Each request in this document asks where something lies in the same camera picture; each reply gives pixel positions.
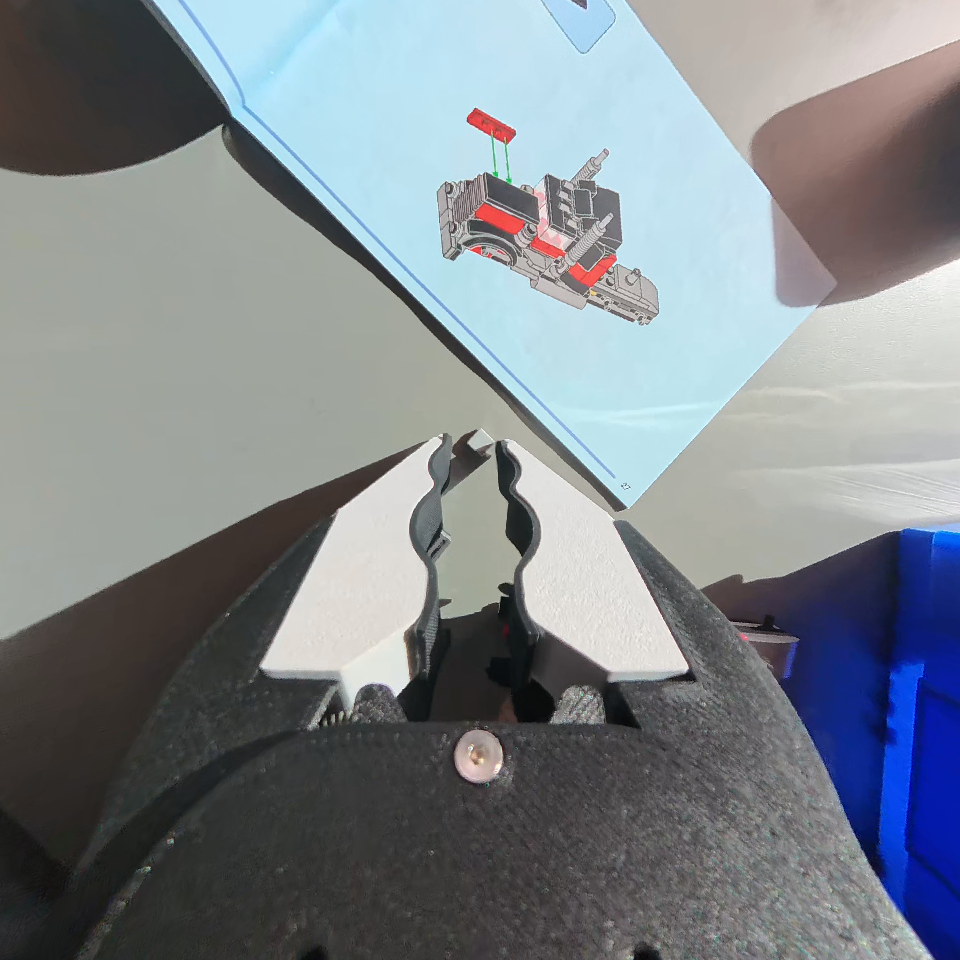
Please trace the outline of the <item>light blue instruction booklet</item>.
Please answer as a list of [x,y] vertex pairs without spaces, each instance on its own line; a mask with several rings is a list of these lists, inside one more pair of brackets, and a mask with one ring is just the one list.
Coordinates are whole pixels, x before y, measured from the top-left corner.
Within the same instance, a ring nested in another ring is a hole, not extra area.
[[145,2],[625,506],[836,280],[627,2]]

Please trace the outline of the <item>grey desk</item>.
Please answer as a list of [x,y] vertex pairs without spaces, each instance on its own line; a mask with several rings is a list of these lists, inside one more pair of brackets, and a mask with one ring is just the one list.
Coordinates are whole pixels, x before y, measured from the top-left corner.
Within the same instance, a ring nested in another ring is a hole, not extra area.
[[[834,271],[629,511],[700,586],[958,521],[958,2],[634,2]],[[267,193],[133,14],[2,3],[2,637],[440,431],[589,486],[400,296]],[[260,528],[258,533],[253,529]]]

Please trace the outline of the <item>small grey tile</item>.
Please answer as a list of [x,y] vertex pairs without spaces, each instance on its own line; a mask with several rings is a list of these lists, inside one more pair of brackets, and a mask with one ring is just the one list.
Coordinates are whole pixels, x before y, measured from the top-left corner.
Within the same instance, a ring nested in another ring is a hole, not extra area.
[[496,452],[497,442],[482,428],[463,435],[451,450],[448,483],[445,491],[452,492],[469,476],[478,471]]

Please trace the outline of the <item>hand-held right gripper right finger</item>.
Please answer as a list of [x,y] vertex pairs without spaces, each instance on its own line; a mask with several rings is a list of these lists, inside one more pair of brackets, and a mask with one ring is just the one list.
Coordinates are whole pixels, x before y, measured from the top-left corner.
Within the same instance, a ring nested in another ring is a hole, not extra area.
[[690,666],[606,510],[513,440],[496,448],[507,536],[512,683],[665,681]]

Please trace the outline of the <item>blue plastic parts bin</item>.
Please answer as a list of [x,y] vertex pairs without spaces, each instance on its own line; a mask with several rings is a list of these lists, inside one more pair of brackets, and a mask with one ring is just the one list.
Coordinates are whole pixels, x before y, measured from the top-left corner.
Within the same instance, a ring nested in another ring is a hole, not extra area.
[[703,593],[795,638],[775,672],[857,841],[935,958],[959,957],[958,524]]

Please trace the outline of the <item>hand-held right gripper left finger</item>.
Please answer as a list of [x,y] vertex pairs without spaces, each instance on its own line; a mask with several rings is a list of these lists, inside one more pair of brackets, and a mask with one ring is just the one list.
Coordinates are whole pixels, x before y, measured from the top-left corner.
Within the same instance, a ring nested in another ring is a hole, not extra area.
[[439,614],[430,547],[452,438],[439,435],[338,510],[260,663],[278,680],[331,681],[342,698],[368,686],[401,694],[429,671]]

